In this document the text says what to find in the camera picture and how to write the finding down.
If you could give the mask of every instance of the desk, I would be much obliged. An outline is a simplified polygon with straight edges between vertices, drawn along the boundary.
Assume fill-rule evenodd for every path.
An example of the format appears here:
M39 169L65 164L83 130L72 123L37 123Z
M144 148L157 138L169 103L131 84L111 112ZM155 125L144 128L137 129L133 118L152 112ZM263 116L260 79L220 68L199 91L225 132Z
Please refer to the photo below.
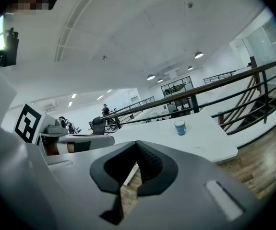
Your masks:
M183 136L179 136L174 127L174 123L179 120L184 120L187 125L186 134ZM112 136L115 144L133 140L149 141L199 155L211 162L229 159L238 153L224 130L205 113L123 126Z

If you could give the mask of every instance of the mug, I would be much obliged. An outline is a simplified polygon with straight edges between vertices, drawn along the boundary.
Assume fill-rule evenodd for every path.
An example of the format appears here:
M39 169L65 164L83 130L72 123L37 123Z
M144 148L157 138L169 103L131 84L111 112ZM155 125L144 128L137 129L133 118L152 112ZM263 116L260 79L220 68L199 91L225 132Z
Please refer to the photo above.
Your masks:
M186 134L186 122L185 121L177 121L175 122L175 128L177 130L178 135L183 136Z

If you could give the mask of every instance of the staircase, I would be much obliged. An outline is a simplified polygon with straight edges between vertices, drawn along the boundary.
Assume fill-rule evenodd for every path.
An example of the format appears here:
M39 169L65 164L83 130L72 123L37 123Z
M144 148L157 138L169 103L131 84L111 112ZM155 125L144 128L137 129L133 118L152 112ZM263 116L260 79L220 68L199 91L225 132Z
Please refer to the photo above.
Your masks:
M255 105L253 106L252 111L260 108L261 106L263 106L265 103L264 100L264 96L259 97L256 102ZM276 107L276 100L272 101L269 105L268 105L268 113ZM255 113L252 113L251 115L249 115L248 117L246 117L243 122L239 125L239 128L242 128L243 126L248 125L249 123L261 118L262 116L265 115L265 107L259 109L258 111L256 111Z

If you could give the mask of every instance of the wooden handrail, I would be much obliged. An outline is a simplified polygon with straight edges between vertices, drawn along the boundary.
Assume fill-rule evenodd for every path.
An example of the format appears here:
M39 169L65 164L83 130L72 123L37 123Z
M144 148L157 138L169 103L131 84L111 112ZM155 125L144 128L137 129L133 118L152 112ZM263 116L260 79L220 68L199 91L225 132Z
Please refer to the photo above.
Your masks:
M200 87L197 87L197 88L194 88L194 89L182 92L182 93L175 94L175 95L167 97L167 98L163 98L163 99L158 100L158 101L151 102L149 104L144 104L142 106L135 107L133 109L121 112L119 114L109 115L108 117L113 118L113 117L126 115L126 114L133 113L133 112L139 112L139 111L149 109L149 108L152 108L152 107L156 107L156 106L159 106L159 105L163 105L163 104L175 101L175 100L179 100L179 99L182 99L182 98L187 98L187 97L192 96L192 95L197 95L197 94L200 94L200 93L204 93L204 92L216 89L218 87L222 87L224 85L242 80L242 79L247 78L249 76L252 76L256 73L268 70L268 69L270 69L274 66L276 66L276 61L265 64L263 66L260 66L260 67L254 68L254 69L251 69L251 70L248 70L248 71L245 71L245 72L241 72L239 74L233 75L233 76L225 78L225 79L218 80L216 82L212 82L212 83L207 84L207 85L203 85L203 86L200 86Z

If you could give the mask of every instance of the black chair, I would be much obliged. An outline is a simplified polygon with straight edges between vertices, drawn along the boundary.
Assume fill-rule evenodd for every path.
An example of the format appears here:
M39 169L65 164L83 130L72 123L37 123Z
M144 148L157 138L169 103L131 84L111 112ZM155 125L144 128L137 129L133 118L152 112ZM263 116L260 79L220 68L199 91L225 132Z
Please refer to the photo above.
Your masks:
M93 124L93 135L104 135L105 134L105 127L106 121L100 119L100 117L96 117L92 121Z

